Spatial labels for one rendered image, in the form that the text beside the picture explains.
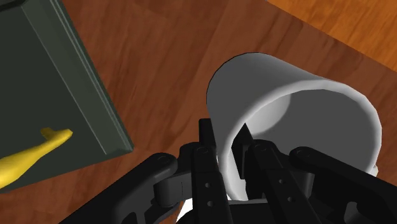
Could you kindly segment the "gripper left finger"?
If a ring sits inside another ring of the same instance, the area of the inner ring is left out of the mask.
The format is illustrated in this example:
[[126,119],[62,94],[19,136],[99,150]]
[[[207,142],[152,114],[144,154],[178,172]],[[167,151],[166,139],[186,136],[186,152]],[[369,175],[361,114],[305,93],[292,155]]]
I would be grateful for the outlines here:
[[178,157],[151,155],[59,224],[160,224],[187,199],[193,210],[182,224],[233,224],[211,121],[198,126],[199,140]]

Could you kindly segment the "white cup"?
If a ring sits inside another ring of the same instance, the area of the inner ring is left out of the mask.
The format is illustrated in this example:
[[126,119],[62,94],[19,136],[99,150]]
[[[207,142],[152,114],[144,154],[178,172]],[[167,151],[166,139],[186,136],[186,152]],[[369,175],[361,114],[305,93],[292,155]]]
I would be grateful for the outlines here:
[[382,126],[371,102],[352,87],[264,53],[226,61],[211,78],[206,105],[228,196],[247,202],[232,142],[246,126],[283,155],[308,146],[376,176]]

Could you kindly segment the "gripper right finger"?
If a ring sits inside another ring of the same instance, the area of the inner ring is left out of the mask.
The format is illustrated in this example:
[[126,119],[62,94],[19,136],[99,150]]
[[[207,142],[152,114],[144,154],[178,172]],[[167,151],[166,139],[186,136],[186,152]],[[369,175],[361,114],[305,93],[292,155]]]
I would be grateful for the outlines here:
[[248,199],[266,199],[277,224],[397,224],[397,186],[320,151],[285,155],[244,125],[232,153]]

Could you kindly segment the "yellow banana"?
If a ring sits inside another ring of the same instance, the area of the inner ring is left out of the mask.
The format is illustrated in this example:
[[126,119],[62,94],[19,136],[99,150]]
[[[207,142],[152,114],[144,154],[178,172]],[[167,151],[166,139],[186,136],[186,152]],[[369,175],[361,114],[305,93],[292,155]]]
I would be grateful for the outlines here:
[[41,129],[40,132],[45,142],[0,158],[0,189],[15,182],[39,159],[64,144],[73,135],[70,129],[53,130],[49,127]]

